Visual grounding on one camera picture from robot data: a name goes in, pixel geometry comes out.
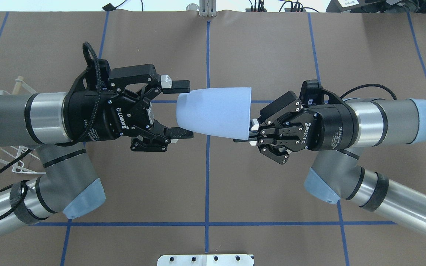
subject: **white mounting plate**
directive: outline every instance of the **white mounting plate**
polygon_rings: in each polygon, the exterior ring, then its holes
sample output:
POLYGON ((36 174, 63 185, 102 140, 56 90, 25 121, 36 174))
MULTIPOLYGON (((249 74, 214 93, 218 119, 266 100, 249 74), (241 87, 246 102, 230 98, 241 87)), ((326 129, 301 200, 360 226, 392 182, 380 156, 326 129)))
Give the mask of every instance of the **white mounting plate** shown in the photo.
POLYGON ((157 260, 157 266, 254 266, 254 255, 249 255, 249 254, 163 255, 157 260))

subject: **robotiq logo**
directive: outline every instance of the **robotiq logo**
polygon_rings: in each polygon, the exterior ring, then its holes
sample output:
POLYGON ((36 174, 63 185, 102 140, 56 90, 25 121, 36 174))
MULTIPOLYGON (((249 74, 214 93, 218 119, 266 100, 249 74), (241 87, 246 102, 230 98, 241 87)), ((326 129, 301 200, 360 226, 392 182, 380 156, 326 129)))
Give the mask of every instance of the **robotiq logo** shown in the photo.
POLYGON ((311 123, 305 123, 305 130, 303 131, 303 138, 302 138, 302 144, 305 144, 307 142, 308 137, 308 131, 310 129, 311 123))
POLYGON ((116 108, 116 111, 118 113, 119 121, 121 122, 121 128, 129 128, 128 126, 126 126, 126 122, 124 121, 124 116, 121 112, 121 108, 116 108))

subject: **light blue cup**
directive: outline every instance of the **light blue cup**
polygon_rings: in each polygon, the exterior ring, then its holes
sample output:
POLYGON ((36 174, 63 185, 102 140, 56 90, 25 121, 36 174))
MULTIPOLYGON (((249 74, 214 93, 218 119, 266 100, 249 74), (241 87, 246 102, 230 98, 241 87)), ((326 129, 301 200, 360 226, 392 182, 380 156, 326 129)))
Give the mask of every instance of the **light blue cup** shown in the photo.
POLYGON ((251 88, 196 89, 179 95, 177 123, 193 132, 247 140, 251 88))

